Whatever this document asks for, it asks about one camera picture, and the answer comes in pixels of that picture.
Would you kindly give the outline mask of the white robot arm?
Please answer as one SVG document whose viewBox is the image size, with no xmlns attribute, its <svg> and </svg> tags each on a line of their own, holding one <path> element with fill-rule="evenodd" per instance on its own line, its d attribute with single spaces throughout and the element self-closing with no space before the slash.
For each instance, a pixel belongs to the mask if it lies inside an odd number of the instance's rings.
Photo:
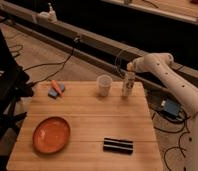
<svg viewBox="0 0 198 171">
<path fill-rule="evenodd" d="M 187 171 L 198 171 L 198 88 L 170 68 L 173 62 L 174 58 L 170 53 L 149 53 L 129 62 L 127 69 L 155 75 L 192 117 L 192 142 L 185 164 Z"/>
</svg>

